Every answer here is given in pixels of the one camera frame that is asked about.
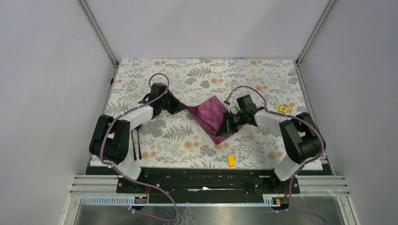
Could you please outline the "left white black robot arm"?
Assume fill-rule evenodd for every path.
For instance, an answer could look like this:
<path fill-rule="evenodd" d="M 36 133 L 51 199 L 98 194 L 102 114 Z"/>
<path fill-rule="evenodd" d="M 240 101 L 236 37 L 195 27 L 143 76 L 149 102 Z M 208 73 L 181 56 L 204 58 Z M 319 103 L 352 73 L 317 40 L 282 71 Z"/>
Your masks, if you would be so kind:
<path fill-rule="evenodd" d="M 135 193 L 145 188 L 145 179 L 140 177 L 141 167 L 129 156 L 131 131 L 157 117 L 162 111 L 173 115 L 187 109 L 163 83 L 154 83 L 138 105 L 117 117 L 101 115 L 97 120 L 89 152 L 101 162 L 114 169 Z"/>

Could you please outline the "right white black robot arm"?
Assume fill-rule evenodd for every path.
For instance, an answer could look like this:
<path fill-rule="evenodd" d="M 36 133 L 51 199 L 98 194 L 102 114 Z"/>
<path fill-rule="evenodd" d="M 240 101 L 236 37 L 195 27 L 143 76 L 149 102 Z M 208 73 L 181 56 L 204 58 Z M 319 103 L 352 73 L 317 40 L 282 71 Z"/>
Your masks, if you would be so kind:
<path fill-rule="evenodd" d="M 320 157 L 326 144 L 310 114 L 297 116 L 283 114 L 257 107 L 250 95 L 237 99 L 236 113 L 225 111 L 216 136 L 238 132 L 240 126 L 276 128 L 281 135 L 286 151 L 282 161 L 262 183 L 254 182 L 254 191 L 259 194 L 291 194 L 294 177 L 303 167 Z"/>

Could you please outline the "purple satin napkin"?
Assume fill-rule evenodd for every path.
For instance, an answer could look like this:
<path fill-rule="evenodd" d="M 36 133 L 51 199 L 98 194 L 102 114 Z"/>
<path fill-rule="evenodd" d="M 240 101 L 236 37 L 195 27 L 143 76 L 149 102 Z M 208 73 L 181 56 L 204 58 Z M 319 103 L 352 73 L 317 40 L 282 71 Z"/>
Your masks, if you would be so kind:
<path fill-rule="evenodd" d="M 227 108 L 216 96 L 212 96 L 197 106 L 188 106 L 187 111 L 198 122 L 215 144 L 220 144 L 232 134 L 216 136 Z"/>

